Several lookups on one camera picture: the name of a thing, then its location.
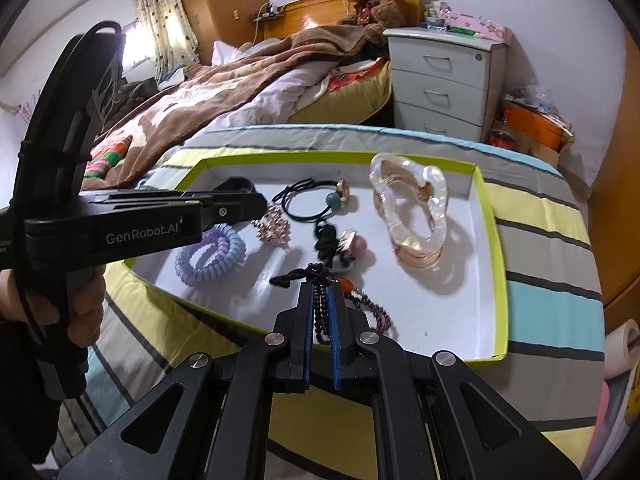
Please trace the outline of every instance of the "silver bolt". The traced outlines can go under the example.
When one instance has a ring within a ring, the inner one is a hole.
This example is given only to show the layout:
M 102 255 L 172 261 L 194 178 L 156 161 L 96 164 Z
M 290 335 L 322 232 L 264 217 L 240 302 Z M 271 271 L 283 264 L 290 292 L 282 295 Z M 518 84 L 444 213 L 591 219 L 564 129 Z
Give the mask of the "silver bolt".
M 436 361 L 442 366 L 451 366 L 456 362 L 456 356 L 447 351 L 439 352 L 438 355 L 436 355 Z
M 209 356 L 206 354 L 192 354 L 189 357 L 189 366 L 191 368 L 202 368 L 209 363 Z
M 380 341 L 380 336 L 372 330 L 368 330 L 360 334 L 360 341 L 362 341 L 365 345 L 375 345 L 378 341 Z
M 278 346 L 284 343 L 284 336 L 280 332 L 271 332 L 264 336 L 264 342 L 269 346 Z

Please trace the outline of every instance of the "hand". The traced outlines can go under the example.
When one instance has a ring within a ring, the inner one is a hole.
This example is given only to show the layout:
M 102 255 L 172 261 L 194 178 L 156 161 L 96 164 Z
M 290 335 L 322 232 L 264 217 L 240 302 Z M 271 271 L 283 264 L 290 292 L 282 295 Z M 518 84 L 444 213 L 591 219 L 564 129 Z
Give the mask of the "hand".
M 104 266 L 96 267 L 93 279 L 74 298 L 76 314 L 69 324 L 67 335 L 80 348 L 91 346 L 100 337 L 100 323 L 104 316 L 102 302 L 106 292 Z M 47 298 L 34 290 L 25 290 L 33 317 L 38 324 L 52 325 L 58 322 L 60 313 Z M 14 272 L 0 272 L 0 320 L 28 322 L 15 286 Z

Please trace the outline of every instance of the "purple spiral hair tie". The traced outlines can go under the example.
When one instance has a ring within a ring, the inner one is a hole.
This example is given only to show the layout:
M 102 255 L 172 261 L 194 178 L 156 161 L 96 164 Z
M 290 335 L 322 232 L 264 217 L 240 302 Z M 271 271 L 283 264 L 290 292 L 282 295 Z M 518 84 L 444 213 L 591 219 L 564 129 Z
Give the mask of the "purple spiral hair tie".
M 210 263 L 205 266 L 191 265 L 191 257 L 202 247 L 215 247 Z M 175 273 L 185 284 L 208 282 L 219 278 L 244 260 L 246 246 L 238 233 L 228 224 L 215 224 L 203 232 L 202 241 L 180 248 L 175 257 Z

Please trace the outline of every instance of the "teddy bear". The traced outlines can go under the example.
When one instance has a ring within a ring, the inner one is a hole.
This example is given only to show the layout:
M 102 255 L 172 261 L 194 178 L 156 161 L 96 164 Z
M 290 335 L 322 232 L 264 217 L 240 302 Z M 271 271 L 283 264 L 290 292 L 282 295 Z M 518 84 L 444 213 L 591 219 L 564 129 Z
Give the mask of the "teddy bear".
M 338 25 L 363 25 L 365 37 L 376 46 L 386 44 L 386 28 L 404 27 L 406 22 L 395 0 L 347 0 L 354 10 L 338 20 Z

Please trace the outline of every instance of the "striped tablecloth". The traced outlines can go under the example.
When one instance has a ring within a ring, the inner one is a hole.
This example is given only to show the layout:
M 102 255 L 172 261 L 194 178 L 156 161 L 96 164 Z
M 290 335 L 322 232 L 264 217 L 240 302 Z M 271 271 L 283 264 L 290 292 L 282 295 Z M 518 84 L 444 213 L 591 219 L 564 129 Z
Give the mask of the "striped tablecloth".
M 518 153 L 420 132 L 285 124 L 205 129 L 147 184 L 173 188 L 203 158 L 265 150 L 417 153 L 477 164 L 498 224 L 510 316 L 507 357 L 479 374 L 581 464 L 603 380 L 604 319 L 584 222 L 554 168 Z M 90 349 L 82 396 L 100 430 L 192 352 L 220 356 L 238 349 L 225 326 L 202 322 L 201 315 L 147 288 L 121 262 L 108 266 L 106 279 L 102 335 Z M 94 438 L 78 404 L 66 401 L 54 446 L 58 462 Z M 322 478 L 377 476 L 370 407 L 316 387 L 304 396 L 274 397 L 269 450 Z

